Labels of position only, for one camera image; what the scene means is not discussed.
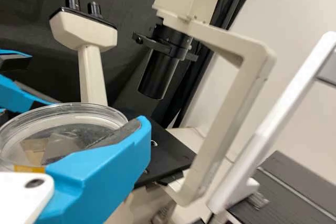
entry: black stage plate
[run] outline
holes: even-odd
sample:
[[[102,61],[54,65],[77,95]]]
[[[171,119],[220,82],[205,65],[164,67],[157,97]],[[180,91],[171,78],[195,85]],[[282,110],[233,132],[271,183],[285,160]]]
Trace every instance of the black stage plate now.
[[[127,109],[119,110],[128,120],[140,115]],[[151,161],[146,169],[148,173],[142,174],[135,183],[134,188],[147,185],[188,169],[196,155],[149,116],[146,117],[152,124],[152,140],[156,141],[158,145],[156,147],[152,146]]]
[[[308,198],[330,214],[336,213],[336,186],[301,166],[280,152],[273,153],[261,167]],[[270,203],[260,210],[246,200],[228,211],[243,224],[335,224],[314,205],[276,182],[267,174],[257,170],[254,178],[260,183],[259,191]]]

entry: screw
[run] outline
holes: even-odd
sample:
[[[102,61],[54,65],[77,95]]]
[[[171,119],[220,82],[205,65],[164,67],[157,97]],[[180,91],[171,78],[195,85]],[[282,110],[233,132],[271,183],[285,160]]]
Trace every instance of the screw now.
[[[154,140],[151,140],[151,145],[154,146],[154,147],[157,147],[157,146],[158,146],[157,142],[154,141]]]
[[[34,178],[31,181],[29,181],[25,187],[26,188],[34,188],[34,187],[38,187],[39,185],[42,185],[44,183],[43,179],[40,178]]]
[[[138,38],[136,38],[135,42],[138,43],[138,44],[142,44],[143,40],[142,40],[141,37],[138,37]]]

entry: yellow label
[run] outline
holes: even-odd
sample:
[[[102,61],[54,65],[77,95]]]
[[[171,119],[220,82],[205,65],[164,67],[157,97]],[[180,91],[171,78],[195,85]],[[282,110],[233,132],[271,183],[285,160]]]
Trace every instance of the yellow label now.
[[[24,166],[24,165],[14,165],[15,172],[23,173],[45,173],[44,167],[33,167],[33,166]]]

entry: black fabric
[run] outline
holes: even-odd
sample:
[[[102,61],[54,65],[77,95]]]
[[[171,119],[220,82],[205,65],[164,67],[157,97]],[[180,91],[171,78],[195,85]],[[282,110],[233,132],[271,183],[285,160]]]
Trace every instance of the black fabric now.
[[[33,56],[26,71],[5,73],[62,102],[79,101],[77,53],[57,43],[50,31],[49,15],[65,0],[0,0],[0,48]],[[108,101],[113,105],[138,64],[146,58],[132,39],[133,31],[149,35],[157,22],[154,0],[80,0],[85,12],[88,2],[101,6],[104,18],[118,28],[118,45],[102,53]],[[155,101],[146,100],[147,108]]]
[[[109,105],[152,115],[162,126],[181,110],[180,121],[212,53],[194,41],[198,61],[180,62],[164,99],[150,99],[137,91],[148,51],[131,37],[134,31],[151,34],[159,20],[152,9],[154,0],[80,0],[82,10],[90,1],[98,2],[104,18],[118,28],[118,45],[102,53]],[[226,28],[244,1],[239,0]],[[212,24],[223,26],[232,2],[219,0]],[[77,53],[54,40],[48,23],[49,15],[63,5],[64,0],[0,0],[0,48],[33,55],[27,70],[6,72],[6,76],[61,102],[79,101]]]
[[[239,10],[246,0],[218,0],[211,24],[224,29],[229,29]],[[152,117],[163,127],[167,127],[177,116],[174,127],[178,127],[194,96],[198,84],[212,58],[213,52],[204,45],[194,43],[193,48],[198,55],[197,62],[189,62],[186,73],[183,75],[178,87],[169,94],[169,101],[160,103]]]

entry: black cylindrical lens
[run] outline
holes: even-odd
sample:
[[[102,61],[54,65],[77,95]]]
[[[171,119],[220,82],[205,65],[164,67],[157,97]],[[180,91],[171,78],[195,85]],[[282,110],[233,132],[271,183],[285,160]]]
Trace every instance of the black cylindrical lens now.
[[[138,91],[150,98],[164,97],[179,60],[151,50]]]
[[[65,0],[65,6],[71,9],[80,10],[79,0]]]
[[[90,2],[88,4],[88,13],[92,16],[102,18],[100,5],[97,2]]]

